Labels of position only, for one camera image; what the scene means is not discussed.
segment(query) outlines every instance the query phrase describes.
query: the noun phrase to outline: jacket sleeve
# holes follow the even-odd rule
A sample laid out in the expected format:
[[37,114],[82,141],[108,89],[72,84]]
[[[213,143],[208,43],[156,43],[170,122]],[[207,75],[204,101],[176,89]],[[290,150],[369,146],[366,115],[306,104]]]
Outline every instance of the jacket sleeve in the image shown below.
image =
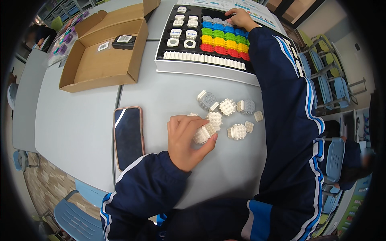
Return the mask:
[[100,211],[103,235],[112,240],[153,240],[149,217],[171,210],[182,196],[190,172],[179,170],[167,151],[147,154],[119,176]]

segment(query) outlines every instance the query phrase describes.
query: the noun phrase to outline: yellow building block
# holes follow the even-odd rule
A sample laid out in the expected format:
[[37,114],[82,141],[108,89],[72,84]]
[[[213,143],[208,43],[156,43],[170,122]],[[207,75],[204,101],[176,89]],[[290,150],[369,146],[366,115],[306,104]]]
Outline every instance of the yellow building block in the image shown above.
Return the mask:
[[227,40],[225,48],[228,49],[235,49],[237,50],[237,43],[233,40]]
[[203,44],[213,45],[213,38],[211,36],[208,36],[208,35],[202,35],[201,36],[201,42]]
[[225,40],[223,38],[216,37],[214,44],[215,44],[215,46],[221,46],[221,47],[225,48]]
[[238,44],[237,45],[237,51],[239,53],[240,52],[248,53],[248,46],[246,44]]

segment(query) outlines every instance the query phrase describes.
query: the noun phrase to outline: instruction sheet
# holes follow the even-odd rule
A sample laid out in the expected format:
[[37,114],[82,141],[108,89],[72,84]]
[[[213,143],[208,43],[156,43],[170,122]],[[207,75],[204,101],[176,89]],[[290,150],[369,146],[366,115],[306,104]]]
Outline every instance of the instruction sheet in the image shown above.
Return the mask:
[[178,0],[177,4],[214,8],[222,11],[243,8],[255,22],[282,33],[268,8],[251,0]]

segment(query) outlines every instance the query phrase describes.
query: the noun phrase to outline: right hand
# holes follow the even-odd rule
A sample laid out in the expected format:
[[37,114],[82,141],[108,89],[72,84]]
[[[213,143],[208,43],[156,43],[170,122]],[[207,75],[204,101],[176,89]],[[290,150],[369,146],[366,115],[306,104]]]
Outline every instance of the right hand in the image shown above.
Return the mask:
[[227,22],[232,25],[237,25],[239,27],[245,28],[248,32],[256,27],[261,27],[259,24],[255,23],[247,13],[242,8],[232,8],[225,13],[225,16],[229,16],[235,13],[230,19],[227,19]]
[[218,134],[214,134],[200,149],[190,147],[198,128],[209,123],[199,116],[178,115],[170,117],[168,122],[168,152],[173,164],[178,169],[189,172],[211,152]]

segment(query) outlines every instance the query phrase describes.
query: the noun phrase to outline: green building block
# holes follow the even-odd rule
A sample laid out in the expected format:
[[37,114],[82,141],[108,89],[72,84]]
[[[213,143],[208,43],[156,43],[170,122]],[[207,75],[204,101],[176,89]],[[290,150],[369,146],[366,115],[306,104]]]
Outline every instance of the green building block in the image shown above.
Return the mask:
[[245,37],[237,35],[236,36],[236,43],[237,44],[247,44],[247,40],[245,39]]
[[202,32],[202,35],[208,35],[208,36],[211,36],[211,37],[212,37],[212,30],[209,29],[209,28],[203,28],[203,29],[201,30],[201,32]]
[[233,33],[226,33],[225,34],[225,41],[232,40],[236,42],[236,36]]
[[213,38],[224,38],[224,32],[223,31],[221,31],[221,30],[218,30],[218,29],[216,29],[216,30],[214,30],[213,31]]

